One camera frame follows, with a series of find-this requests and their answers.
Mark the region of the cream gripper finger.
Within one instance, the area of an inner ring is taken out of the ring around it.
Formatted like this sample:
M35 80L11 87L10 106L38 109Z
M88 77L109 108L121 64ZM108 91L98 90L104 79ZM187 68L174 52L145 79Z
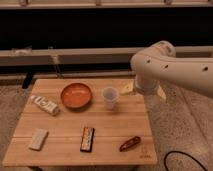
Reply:
M133 92L134 92L134 83L133 82L129 82L121 90L122 95L132 94Z
M160 85L158 86L157 89L157 95L161 97L164 101L166 101L166 94Z

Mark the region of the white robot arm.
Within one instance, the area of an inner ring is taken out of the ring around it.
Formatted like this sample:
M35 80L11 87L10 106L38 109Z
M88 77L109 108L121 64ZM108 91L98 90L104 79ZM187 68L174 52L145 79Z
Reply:
M135 53L130 66L136 77L121 95L155 94L162 80L213 98L213 58L177 58L170 42L159 41Z

